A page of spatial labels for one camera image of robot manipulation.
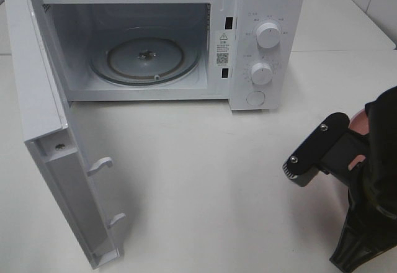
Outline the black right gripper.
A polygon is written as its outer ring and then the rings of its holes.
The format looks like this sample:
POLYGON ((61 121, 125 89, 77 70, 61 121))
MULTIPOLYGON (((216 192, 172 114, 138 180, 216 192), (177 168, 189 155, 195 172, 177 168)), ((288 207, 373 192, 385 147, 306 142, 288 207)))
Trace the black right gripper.
POLYGON ((396 88, 364 108, 366 134, 346 114, 333 113, 319 129, 319 170, 348 186, 350 209, 330 261, 341 272, 396 246, 396 88))

